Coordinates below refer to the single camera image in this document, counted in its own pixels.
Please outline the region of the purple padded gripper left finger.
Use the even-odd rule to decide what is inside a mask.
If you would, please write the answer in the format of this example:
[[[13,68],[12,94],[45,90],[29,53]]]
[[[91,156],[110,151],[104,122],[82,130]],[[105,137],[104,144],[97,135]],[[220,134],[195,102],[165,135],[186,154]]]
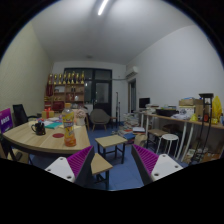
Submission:
[[[46,168],[46,171],[84,187],[91,174],[93,157],[94,147],[88,146],[68,158],[59,157]]]

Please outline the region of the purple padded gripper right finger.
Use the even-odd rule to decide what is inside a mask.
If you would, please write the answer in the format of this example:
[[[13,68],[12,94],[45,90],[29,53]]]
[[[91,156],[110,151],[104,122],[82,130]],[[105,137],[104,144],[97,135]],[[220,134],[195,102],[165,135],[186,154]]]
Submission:
[[[135,144],[132,145],[131,153],[144,185],[148,185],[182,169],[182,166],[167,154],[157,155]]]

